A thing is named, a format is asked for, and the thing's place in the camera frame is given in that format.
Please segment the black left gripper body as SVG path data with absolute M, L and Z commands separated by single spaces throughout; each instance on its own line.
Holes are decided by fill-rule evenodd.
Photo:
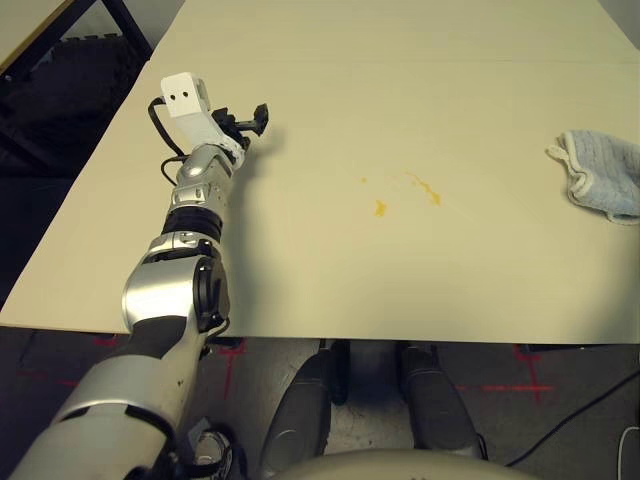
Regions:
M 232 121 L 230 136 L 243 148 L 248 149 L 251 140 L 244 135 L 245 132 L 254 132 L 253 121 Z

